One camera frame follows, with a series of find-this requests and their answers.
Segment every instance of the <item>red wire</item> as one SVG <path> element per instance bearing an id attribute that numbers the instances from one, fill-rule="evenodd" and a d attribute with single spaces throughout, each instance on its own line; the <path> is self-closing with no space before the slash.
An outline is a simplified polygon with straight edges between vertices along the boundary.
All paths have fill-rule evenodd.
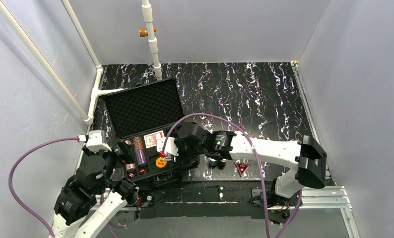
<path id="1" fill-rule="evenodd" d="M 141 198 L 138 200 L 137 208 L 140 207 L 140 204 L 141 204 Z"/>

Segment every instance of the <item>triangular sign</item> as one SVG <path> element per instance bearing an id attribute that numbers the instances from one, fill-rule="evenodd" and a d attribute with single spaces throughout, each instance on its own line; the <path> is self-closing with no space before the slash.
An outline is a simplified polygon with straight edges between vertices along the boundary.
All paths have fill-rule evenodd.
<path id="1" fill-rule="evenodd" d="M 245 170 L 247 170 L 248 167 L 250 166 L 250 165 L 242 164 L 242 163 L 238 163 L 238 162 L 236 162 L 235 165 L 238 169 L 239 175 L 242 175 L 245 172 Z"/>

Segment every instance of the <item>purple cylinder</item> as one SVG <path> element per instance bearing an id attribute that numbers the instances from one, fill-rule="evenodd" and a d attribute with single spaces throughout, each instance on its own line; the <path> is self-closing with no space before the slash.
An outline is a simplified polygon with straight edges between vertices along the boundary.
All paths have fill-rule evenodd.
<path id="1" fill-rule="evenodd" d="M 147 165 L 147 160 L 146 160 L 146 155 L 144 153 L 144 150 L 136 150 L 135 151 L 135 158 L 137 159 L 137 164 L 140 167 Z"/>

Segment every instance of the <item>open case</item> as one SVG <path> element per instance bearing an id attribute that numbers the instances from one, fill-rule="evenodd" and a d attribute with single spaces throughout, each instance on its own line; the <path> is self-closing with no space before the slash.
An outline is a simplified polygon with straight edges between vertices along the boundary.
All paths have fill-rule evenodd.
<path id="1" fill-rule="evenodd" d="M 169 187 L 181 181 L 181 171 L 198 166 L 199 156 L 178 157 L 167 161 L 163 167 L 156 165 L 160 156 L 156 150 L 155 136 L 151 135 L 160 137 L 158 132 L 161 131 L 163 136 L 166 136 L 172 125 L 184 116 L 175 79 L 165 79 L 111 93 L 104 97 L 104 102 L 122 158 L 127 164 L 135 164 L 134 171 L 127 172 L 127 169 L 123 168 L 124 176 L 138 184 L 155 188 Z M 147 160 L 144 166 L 138 163 L 135 137 L 142 141 Z"/>

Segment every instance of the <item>black marble floor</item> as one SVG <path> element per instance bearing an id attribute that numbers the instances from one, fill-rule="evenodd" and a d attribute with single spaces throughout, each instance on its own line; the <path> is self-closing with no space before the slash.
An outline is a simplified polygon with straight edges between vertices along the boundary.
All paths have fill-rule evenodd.
<path id="1" fill-rule="evenodd" d="M 300 140 L 312 135 L 290 63 L 171 63 L 162 65 L 163 78 L 177 79 L 186 115 L 197 112 L 221 116 L 241 125 L 252 137 Z M 108 65 L 102 90 L 132 88 L 156 81 L 151 64 Z M 108 112 L 101 99 L 93 129 L 107 132 L 108 144 L 116 148 Z M 207 130 L 234 130 L 226 123 L 205 117 L 195 122 Z M 255 160 L 242 177 L 232 162 L 224 170 L 207 167 L 207 158 L 188 172 L 189 180 L 260 179 Z M 285 168 L 264 163 L 266 180 L 282 175 Z"/>

